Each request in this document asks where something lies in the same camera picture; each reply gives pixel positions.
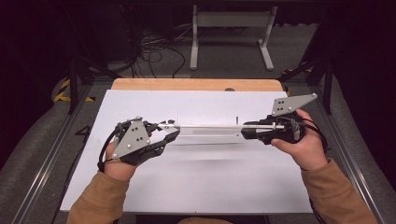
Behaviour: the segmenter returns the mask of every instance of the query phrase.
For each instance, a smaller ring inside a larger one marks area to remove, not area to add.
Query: finger
[[[279,150],[286,152],[288,154],[290,154],[293,151],[293,145],[291,143],[288,143],[281,139],[274,138],[271,141],[271,145],[273,145],[274,147],[277,147]]]
[[[309,116],[309,114],[307,112],[303,111],[302,109],[297,109],[296,112],[297,112],[298,116],[300,116],[302,119],[308,119],[308,120],[304,120],[303,121],[304,123],[317,128],[317,126],[313,122],[309,121],[309,120],[312,120],[312,118],[311,118],[311,116]],[[316,133],[309,128],[305,128],[305,132],[306,133]]]
[[[114,142],[109,143],[106,148],[106,160],[111,159],[114,150]]]

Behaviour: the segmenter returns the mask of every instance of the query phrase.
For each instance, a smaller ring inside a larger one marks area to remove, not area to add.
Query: sleeve
[[[377,223],[365,204],[335,161],[317,170],[302,171],[303,181],[315,209],[327,224]]]
[[[122,215],[129,182],[98,172],[70,209],[67,223],[111,223]]]

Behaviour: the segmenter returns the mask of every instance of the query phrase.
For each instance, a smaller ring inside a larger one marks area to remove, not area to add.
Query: white board
[[[281,91],[107,91],[64,197],[70,210],[96,174],[99,152],[118,122],[143,117],[149,122],[239,124],[264,119]],[[154,214],[311,213],[300,168],[292,158],[258,140],[236,133],[224,137],[181,130],[160,157],[138,167],[124,211]]]

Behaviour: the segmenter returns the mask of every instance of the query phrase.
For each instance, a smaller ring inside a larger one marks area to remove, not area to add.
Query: wooden edge
[[[111,90],[135,91],[283,91],[275,79],[118,78]]]

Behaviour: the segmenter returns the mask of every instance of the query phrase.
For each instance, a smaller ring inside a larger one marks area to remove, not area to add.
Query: wire
[[[183,58],[183,63],[181,64],[181,66],[179,66],[178,69],[172,74],[172,78],[175,78],[175,74],[184,66],[184,63],[186,62],[186,58],[178,50],[175,50],[175,49],[172,49],[172,48],[169,48],[169,47],[168,47],[168,49],[180,54],[180,56]]]
[[[152,70],[152,66],[151,66],[151,60],[149,59],[149,56],[151,55],[151,53],[148,55],[148,67],[149,67],[149,70],[151,71],[151,74],[155,77],[155,78],[157,78],[156,76],[155,76],[155,74],[154,74],[154,71]]]
[[[105,165],[103,163],[103,156],[105,155],[106,149],[108,144],[110,143],[111,139],[114,137],[114,135],[116,135],[116,133],[118,133],[120,130],[119,129],[115,129],[110,136],[107,138],[107,140],[105,141],[105,144],[102,147],[102,150],[100,151],[99,154],[99,162],[98,162],[98,168],[99,171],[103,172],[105,170]]]
[[[142,68],[140,67],[140,64],[139,64],[139,61],[138,61],[138,60],[136,60],[136,64],[137,64],[137,66],[139,67],[140,76],[145,77],[145,76],[143,76],[143,74],[142,74]]]
[[[328,150],[330,150],[328,143],[327,143],[326,136],[317,127],[314,127],[314,126],[306,124],[306,123],[301,123],[301,122],[297,122],[297,123],[304,126],[305,128],[311,129],[311,130],[315,131],[316,133],[318,133],[320,135],[320,139],[322,141],[322,146],[323,146],[324,152],[326,153]]]

